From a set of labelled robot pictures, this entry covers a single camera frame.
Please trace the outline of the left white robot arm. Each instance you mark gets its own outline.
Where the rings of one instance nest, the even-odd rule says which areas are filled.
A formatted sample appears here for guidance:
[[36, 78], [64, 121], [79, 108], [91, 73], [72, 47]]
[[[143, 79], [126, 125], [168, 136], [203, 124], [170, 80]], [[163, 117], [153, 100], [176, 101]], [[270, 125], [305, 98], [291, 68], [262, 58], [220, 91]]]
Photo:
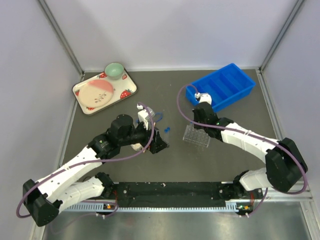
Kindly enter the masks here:
[[90, 198], [109, 198], [114, 191], [108, 174], [99, 172], [87, 181], [78, 180], [107, 160], [115, 161], [121, 147], [137, 145], [156, 154], [169, 147], [148, 116], [137, 125], [120, 114], [106, 132], [94, 137], [74, 158], [50, 175], [22, 186], [23, 205], [39, 227], [52, 222], [68, 207]]

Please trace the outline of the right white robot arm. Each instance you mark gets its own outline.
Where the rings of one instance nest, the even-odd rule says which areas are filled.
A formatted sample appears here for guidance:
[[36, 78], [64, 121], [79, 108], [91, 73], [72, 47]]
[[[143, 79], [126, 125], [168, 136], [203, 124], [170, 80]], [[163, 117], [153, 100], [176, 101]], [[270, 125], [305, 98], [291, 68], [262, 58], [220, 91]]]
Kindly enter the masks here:
[[237, 197], [245, 198], [260, 188], [274, 188], [287, 193], [306, 176], [308, 166], [292, 139], [267, 138], [229, 118], [219, 118], [207, 102], [197, 104], [192, 112], [195, 128], [204, 130], [210, 138], [252, 154], [264, 163], [263, 168], [246, 170], [234, 179], [233, 192]]

